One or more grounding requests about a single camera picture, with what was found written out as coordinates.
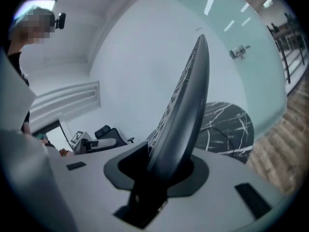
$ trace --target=black chair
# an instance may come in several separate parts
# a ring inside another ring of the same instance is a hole
[[[116,145],[113,148],[125,146],[128,143],[123,140],[116,128],[110,128],[108,125],[105,125],[100,130],[95,132],[97,139],[106,139],[114,138],[116,140]],[[134,137],[129,138],[127,141],[133,143]]]

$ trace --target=black rectangular slot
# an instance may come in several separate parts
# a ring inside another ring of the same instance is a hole
[[[239,184],[235,186],[235,189],[246,203],[255,219],[259,219],[271,210],[269,204],[249,183]]]
[[[86,166],[86,163],[79,161],[79,162],[67,165],[67,168],[68,168],[69,171],[71,171],[71,170],[81,168],[81,167],[84,167],[84,166]]]

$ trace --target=wooden floor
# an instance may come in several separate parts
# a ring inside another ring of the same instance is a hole
[[[309,170],[309,71],[288,96],[287,111],[254,146],[247,165],[290,194]]]

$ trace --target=ceiling light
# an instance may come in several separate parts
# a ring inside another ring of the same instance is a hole
[[[263,6],[265,8],[268,8],[271,5],[272,0],[266,0],[266,2],[264,2]]]
[[[242,23],[242,26],[245,26],[250,20],[251,20],[251,17],[249,17],[248,19],[246,19],[246,20]]]
[[[213,1],[214,0],[208,0],[207,1],[206,7],[205,7],[205,10],[204,10],[205,15],[208,15],[209,11],[211,10],[211,6],[212,6]]]
[[[246,3],[240,11],[244,12],[248,7],[249,7],[249,3]]]
[[[14,15],[14,19],[20,17],[22,14],[24,14],[26,11],[28,11],[32,6],[37,6],[43,9],[48,9],[50,11],[53,10],[53,7],[55,5],[55,0],[31,0],[25,2],[17,11],[17,13]]]
[[[234,20],[232,20],[231,22],[230,22],[230,24],[228,24],[227,25],[227,27],[224,29],[224,32],[226,32],[226,31],[228,31],[228,29],[234,24]]]

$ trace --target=white floor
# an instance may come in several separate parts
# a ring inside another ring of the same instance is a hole
[[[301,77],[303,76],[306,68],[309,65],[309,53],[306,49],[303,49],[305,64],[303,64],[299,49],[291,51],[285,51],[287,64],[289,66],[291,83],[286,80],[285,91],[289,94],[293,88],[297,85]],[[282,60],[283,69],[285,69],[284,61]],[[284,71],[285,79],[287,79],[287,72]]]

